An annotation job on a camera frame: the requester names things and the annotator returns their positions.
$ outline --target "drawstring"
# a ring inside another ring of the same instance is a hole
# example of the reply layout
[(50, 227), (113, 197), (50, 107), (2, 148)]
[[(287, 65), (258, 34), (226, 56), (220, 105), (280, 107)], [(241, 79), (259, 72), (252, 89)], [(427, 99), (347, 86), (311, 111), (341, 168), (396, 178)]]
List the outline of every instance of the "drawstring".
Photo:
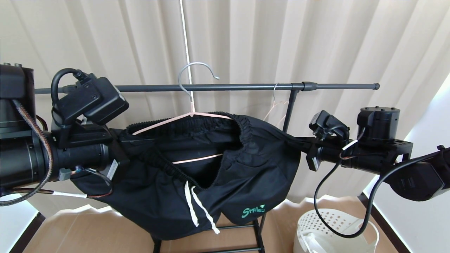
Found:
[[(195, 186), (192, 187), (192, 196), (194, 197), (195, 203), (201, 207), (201, 209), (205, 212), (206, 218), (211, 223), (212, 230), (214, 230), (214, 233), (217, 235), (220, 233), (219, 229), (217, 229), (214, 220), (212, 219), (211, 215), (208, 213), (208, 210), (203, 206), (202, 202), (198, 199), (197, 195), (194, 192)], [(191, 213), (192, 222), (197, 227), (198, 226), (198, 218), (195, 214), (194, 207), (192, 206), (192, 199), (191, 199), (191, 193), (189, 191), (189, 183), (186, 181), (186, 184), (184, 185), (184, 194), (186, 195), (186, 201), (188, 202), (189, 211)]]

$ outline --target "floor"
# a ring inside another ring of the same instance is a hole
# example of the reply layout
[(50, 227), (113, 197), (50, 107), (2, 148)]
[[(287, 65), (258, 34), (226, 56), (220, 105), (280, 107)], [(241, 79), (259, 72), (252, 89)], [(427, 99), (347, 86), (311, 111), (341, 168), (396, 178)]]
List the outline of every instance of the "floor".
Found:
[[(334, 198), (324, 196), (319, 208), (334, 208), (356, 217), (363, 217), (365, 208), (356, 197)], [(267, 213), (262, 233), (267, 253), (292, 253), (297, 221), (302, 214), (313, 209), (311, 199), (300, 204), (283, 202)], [(218, 226), (230, 225), (222, 216)], [(376, 253), (396, 253), (394, 246), (380, 231)], [(373, 241), (374, 230), (364, 233), (367, 241)], [(222, 230), (219, 235), (205, 231), (186, 238), (163, 241), (161, 253), (199, 253), (256, 246), (253, 228)], [(150, 235), (110, 208), (96, 210), (63, 210), (47, 218), (35, 234), (25, 253), (153, 252)]]

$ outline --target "gray connector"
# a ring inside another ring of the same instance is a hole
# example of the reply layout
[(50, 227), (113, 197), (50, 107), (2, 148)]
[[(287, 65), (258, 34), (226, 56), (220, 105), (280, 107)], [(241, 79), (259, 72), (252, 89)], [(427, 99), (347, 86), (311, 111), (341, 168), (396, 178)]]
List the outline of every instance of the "gray connector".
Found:
[(64, 180), (70, 179), (71, 174), (72, 174), (72, 171), (70, 169), (61, 168), (61, 169), (59, 169), (59, 180), (64, 181)]

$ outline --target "clothing rack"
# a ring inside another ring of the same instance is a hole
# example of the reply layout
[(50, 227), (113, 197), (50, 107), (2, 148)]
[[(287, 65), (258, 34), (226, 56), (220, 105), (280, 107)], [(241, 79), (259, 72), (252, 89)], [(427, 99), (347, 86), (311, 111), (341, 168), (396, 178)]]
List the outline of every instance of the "clothing rack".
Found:
[[(68, 93), (74, 89), (75, 85), (68, 85), (58, 89), (59, 93)], [(182, 91), (178, 85), (122, 85), (116, 86), (120, 92), (160, 92), (160, 91)], [(188, 91), (224, 91), (224, 90), (273, 90), (275, 84), (198, 84), (198, 85), (185, 85)], [(288, 109), (286, 111), (286, 118), (284, 119), (283, 131), (287, 132), (289, 122), (291, 120), (294, 103), (297, 98), (297, 94), (300, 91), (313, 91), (313, 90), (378, 90), (380, 85), (378, 83), (372, 84), (318, 84), (314, 82), (301, 82), (301, 83), (278, 83), (276, 84), (276, 90), (290, 90)], [(35, 94), (49, 94), (50, 88), (35, 89)], [(247, 225), (233, 225), (218, 227), (222, 229), (235, 229), (243, 227), (253, 227), (256, 236), (256, 247), (253, 248), (238, 248), (232, 250), (219, 250), (210, 251), (204, 253), (236, 253), (236, 252), (248, 252), (259, 251), (259, 253), (265, 253), (264, 243), (262, 240), (262, 229), (266, 220), (266, 214), (261, 218), (261, 223), (258, 220), (254, 220), (251, 224)], [(153, 253), (160, 253), (162, 241), (152, 236), (154, 242)]]

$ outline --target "white wall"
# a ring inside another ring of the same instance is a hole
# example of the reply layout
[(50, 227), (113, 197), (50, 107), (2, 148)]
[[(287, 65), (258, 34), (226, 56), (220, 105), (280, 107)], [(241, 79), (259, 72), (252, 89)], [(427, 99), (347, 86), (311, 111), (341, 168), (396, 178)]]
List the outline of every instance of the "white wall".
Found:
[[(7, 195), (0, 201), (16, 199), (19, 194)], [(30, 222), (37, 210), (28, 201), (11, 206), (0, 207), (0, 252), (9, 252)]]
[[(438, 145), (449, 147), (449, 125), (450, 75), (406, 137), (407, 141), (414, 143), (412, 157), (436, 152)], [(372, 186), (369, 185), (364, 193), (368, 194)], [(415, 202), (401, 198), (389, 185), (383, 184), (377, 191), (374, 204), (411, 252), (450, 252), (450, 192), (429, 201)]]

